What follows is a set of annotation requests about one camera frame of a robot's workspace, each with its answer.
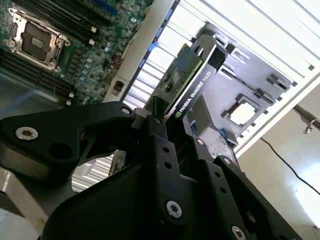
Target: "nvidia logo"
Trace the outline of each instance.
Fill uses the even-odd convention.
[[[182,115],[182,113],[178,111],[178,112],[175,114],[175,117],[176,117],[176,118],[180,118],[181,115]]]

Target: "black cable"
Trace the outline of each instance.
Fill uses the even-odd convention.
[[[294,175],[295,175],[301,182],[303,182],[304,184],[308,185],[313,191],[315,191],[315,192],[320,196],[320,192],[318,192],[318,190],[315,189],[313,186],[311,186],[308,182],[306,182],[305,180],[303,180],[303,179],[297,174],[297,172],[293,169],[293,167],[290,166],[290,164],[287,163],[287,162],[277,153],[277,151],[274,149],[274,147],[273,147],[268,141],[264,140],[262,137],[261,137],[260,139],[261,139],[262,141],[264,141],[264,142],[271,148],[271,150],[274,152],[274,154],[277,155],[277,157],[278,157],[279,159],[281,159],[282,162],[284,162],[285,165],[287,165],[287,166],[291,169],[291,171],[294,173]]]
[[[236,164],[238,165],[238,167],[240,168],[240,164],[239,164],[239,162],[238,162],[237,156],[236,156],[236,154],[235,154],[235,150],[234,150],[231,142],[228,142],[227,140],[225,140],[225,141],[226,141],[227,143],[229,143],[229,146],[230,146],[230,148],[231,148],[231,150],[232,150],[232,154],[233,154],[234,160],[235,160]]]

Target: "motherboard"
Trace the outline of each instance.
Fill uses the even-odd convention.
[[[153,0],[2,0],[0,71],[61,105],[101,103]]]

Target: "capacitor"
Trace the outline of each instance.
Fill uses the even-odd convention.
[[[136,19],[135,17],[132,17],[132,18],[130,19],[130,21],[131,21],[133,24],[135,24],[135,23],[137,22],[137,19]]]

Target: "ram slot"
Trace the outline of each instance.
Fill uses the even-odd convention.
[[[1,51],[0,66],[32,85],[47,90],[51,94],[55,93],[57,96],[67,98],[70,92],[72,92],[72,84],[46,72],[11,52]]]
[[[63,7],[53,2],[43,0],[12,0],[15,4],[28,10],[34,15],[38,15],[42,19],[50,22],[53,26],[60,29],[67,35],[87,44],[93,36],[90,22],[84,18],[77,17],[70,11],[66,11]]]

